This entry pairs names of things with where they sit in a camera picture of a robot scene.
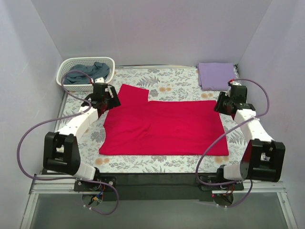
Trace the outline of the red t shirt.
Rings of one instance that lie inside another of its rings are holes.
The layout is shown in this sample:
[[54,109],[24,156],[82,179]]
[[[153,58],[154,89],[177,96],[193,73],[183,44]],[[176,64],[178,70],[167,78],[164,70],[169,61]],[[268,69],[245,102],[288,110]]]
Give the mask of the red t shirt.
[[101,155],[191,156],[224,133],[215,101],[149,101],[149,90],[123,84],[105,119]]

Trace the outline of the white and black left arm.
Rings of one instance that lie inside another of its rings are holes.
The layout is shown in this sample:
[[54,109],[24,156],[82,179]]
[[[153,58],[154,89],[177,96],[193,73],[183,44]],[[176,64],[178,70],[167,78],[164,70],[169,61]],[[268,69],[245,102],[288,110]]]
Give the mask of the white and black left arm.
[[120,106],[115,87],[94,83],[93,92],[85,97],[78,112],[57,132],[49,132],[44,139],[43,168],[76,178],[100,181],[97,168],[81,160],[78,141],[87,129],[106,111]]

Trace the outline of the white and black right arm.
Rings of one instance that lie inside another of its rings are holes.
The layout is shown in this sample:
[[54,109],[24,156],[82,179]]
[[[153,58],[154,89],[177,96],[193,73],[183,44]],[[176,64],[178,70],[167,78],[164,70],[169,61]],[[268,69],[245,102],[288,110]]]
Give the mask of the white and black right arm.
[[247,147],[241,162],[233,165],[221,165],[216,172],[218,182],[233,180],[260,180],[278,182],[281,176],[285,156],[285,146],[275,141],[263,128],[256,117],[252,104],[246,102],[247,87],[232,83],[230,89],[221,92],[214,110],[230,115],[237,124],[252,118],[240,127]]

